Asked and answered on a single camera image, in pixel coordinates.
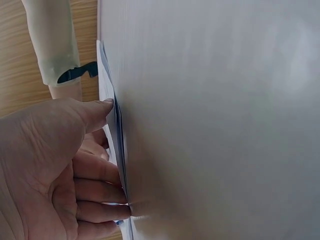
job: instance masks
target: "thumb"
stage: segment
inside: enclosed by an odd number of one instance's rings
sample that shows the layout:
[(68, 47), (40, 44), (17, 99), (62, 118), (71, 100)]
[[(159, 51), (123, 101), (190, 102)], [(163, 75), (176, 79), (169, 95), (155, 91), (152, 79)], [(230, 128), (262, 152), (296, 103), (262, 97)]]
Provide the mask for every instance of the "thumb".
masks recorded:
[(85, 127), (85, 133), (92, 133), (106, 125), (106, 116), (114, 107), (114, 100), (108, 98), (104, 101), (76, 102), (77, 106), (73, 107), (74, 112), (78, 115), (78, 120)]

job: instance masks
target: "white paper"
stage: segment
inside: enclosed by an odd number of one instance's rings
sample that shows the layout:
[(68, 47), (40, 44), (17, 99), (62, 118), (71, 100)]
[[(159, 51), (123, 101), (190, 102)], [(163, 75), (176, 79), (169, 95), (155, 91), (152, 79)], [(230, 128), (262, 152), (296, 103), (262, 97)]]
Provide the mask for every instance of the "white paper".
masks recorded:
[(99, 84), (99, 99), (100, 101), (108, 98), (115, 99), (114, 87), (108, 76), (107, 70), (102, 59), (103, 48), (99, 40), (96, 41), (96, 58), (98, 65), (98, 84)]
[(112, 136), (111, 136), (111, 132), (110, 132), (110, 128), (109, 125), (105, 125), (103, 127), (103, 130), (105, 132), (106, 138), (108, 139), (108, 143), (109, 143), (109, 162), (117, 165), (117, 158), (116, 158), (116, 151), (115, 151), (115, 146), (114, 146), (114, 141), (112, 140)]

